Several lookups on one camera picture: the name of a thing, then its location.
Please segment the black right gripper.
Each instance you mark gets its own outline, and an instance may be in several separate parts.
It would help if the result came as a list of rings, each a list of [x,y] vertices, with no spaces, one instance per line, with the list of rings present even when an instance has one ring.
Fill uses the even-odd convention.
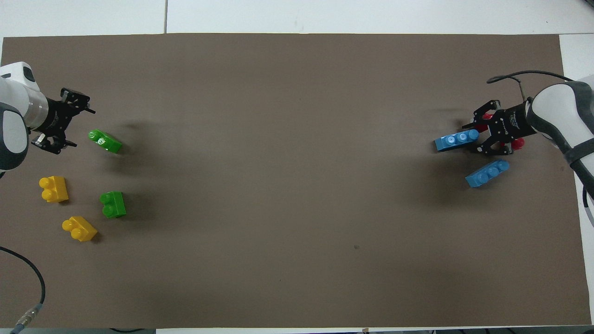
[[[472,114],[471,122],[463,128],[488,128],[490,117],[496,111],[496,135],[486,138],[477,145],[477,153],[485,156],[507,156],[514,154],[514,149],[508,139],[520,139],[535,135],[535,129],[528,123],[528,103],[518,104],[508,109],[499,109],[500,101],[488,101]]]

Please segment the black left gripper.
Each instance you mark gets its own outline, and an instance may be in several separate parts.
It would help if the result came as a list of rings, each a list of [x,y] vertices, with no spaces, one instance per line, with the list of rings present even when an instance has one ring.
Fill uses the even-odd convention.
[[[86,111],[96,114],[91,108],[91,97],[85,93],[70,89],[61,89],[61,101],[47,99],[47,116],[44,120],[44,133],[32,139],[31,144],[49,152],[60,154],[67,147],[76,147],[75,142],[67,140],[65,131],[71,121],[71,109],[77,113]]]

